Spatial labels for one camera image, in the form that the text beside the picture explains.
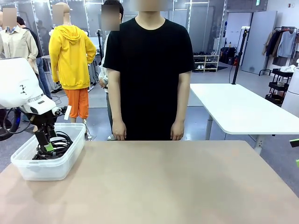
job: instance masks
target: metal stand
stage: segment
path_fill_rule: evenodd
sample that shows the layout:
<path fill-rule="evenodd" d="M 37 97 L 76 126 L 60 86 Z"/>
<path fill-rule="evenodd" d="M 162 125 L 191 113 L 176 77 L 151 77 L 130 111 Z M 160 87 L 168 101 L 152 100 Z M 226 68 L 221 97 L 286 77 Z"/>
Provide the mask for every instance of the metal stand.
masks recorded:
<path fill-rule="evenodd" d="M 258 135 L 256 140 L 256 145 L 254 146 L 254 150 L 260 155 L 262 151 L 263 141 L 265 140 L 265 135 Z"/>
<path fill-rule="evenodd" d="M 242 54 L 243 54 L 242 50 L 243 50 L 243 47 L 244 47 L 244 43 L 245 43 L 247 33 L 248 33 L 248 31 L 244 30 L 239 56 L 237 57 L 237 65 L 236 65 L 236 68 L 235 68 L 235 74 L 234 74 L 234 79 L 233 79 L 233 83 L 232 83 L 233 85 L 235 85 L 235 81 L 237 79 L 238 70 L 239 70 L 239 67 L 240 67 L 240 61 L 241 61 L 241 57 L 242 57 Z"/>
<path fill-rule="evenodd" d="M 213 118 L 211 115 L 209 115 L 209 119 L 207 120 L 207 124 L 206 124 L 206 140 L 210 140 L 212 123 L 213 123 Z"/>
<path fill-rule="evenodd" d="M 98 39 L 99 39 L 99 49 L 100 49 L 100 57 L 101 57 L 101 63 L 103 60 L 103 53 L 102 53 L 102 44 L 101 44 L 101 34 L 100 30 L 97 31 Z"/>
<path fill-rule="evenodd" d="M 84 124 L 85 124 L 85 127 L 86 127 L 86 130 L 87 130 L 87 137 L 88 137 L 88 140 L 89 141 L 92 141 L 92 136 L 91 136 L 91 134 L 90 134 L 90 132 L 89 132 L 89 129 L 88 129 L 88 127 L 87 127 L 87 120 L 86 119 L 82 119 L 83 120 L 83 122 L 84 122 Z"/>

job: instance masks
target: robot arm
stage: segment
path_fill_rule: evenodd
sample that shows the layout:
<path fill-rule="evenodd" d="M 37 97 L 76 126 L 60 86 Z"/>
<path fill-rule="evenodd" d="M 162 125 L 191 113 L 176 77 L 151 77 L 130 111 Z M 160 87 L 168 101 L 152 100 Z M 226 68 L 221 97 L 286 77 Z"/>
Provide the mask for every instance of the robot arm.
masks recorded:
<path fill-rule="evenodd" d="M 24 58 L 0 60 L 0 105 L 20 107 L 25 113 L 44 114 L 57 110 L 54 101 L 43 95 L 36 74 Z"/>
<path fill-rule="evenodd" d="M 43 94 L 26 59 L 1 59 L 0 68 L 0 108 L 19 107 L 31 119 L 31 124 L 38 127 L 36 137 L 40 145 L 47 145 L 50 138 L 56 136 L 54 124 L 66 107 L 57 107 Z"/>

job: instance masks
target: door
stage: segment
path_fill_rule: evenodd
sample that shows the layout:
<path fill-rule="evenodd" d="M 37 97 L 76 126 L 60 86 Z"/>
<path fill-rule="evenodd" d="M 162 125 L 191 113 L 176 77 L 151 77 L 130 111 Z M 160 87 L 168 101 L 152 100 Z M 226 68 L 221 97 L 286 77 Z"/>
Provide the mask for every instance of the door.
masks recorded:
<path fill-rule="evenodd" d="M 260 70 L 266 69 L 268 58 L 262 52 L 269 34 L 274 29 L 276 16 L 277 11 L 253 13 L 241 70 L 259 74 Z"/>

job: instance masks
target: beige jacket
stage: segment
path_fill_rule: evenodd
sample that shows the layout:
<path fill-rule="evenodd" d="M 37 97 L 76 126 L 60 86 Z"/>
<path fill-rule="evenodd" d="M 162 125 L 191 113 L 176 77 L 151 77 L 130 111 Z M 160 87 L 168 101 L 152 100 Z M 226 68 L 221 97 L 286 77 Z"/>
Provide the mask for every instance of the beige jacket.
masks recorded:
<path fill-rule="evenodd" d="M 266 54 L 266 52 L 267 52 L 267 48 L 268 48 L 268 45 L 269 45 L 269 42 L 270 42 L 270 40 L 271 40 L 271 38 L 272 38 L 272 36 L 273 36 L 274 33 L 275 33 L 275 30 L 273 30 L 273 31 L 269 34 L 268 39 L 267 39 L 267 42 L 264 44 L 264 48 L 263 48 L 263 52 L 262 52 L 263 55 Z"/>
<path fill-rule="evenodd" d="M 5 58 L 31 58 L 34 62 L 33 70 L 38 74 L 36 65 L 38 48 L 29 30 L 16 26 L 13 33 L 9 33 L 6 30 L 0 31 L 0 53 L 3 51 Z"/>

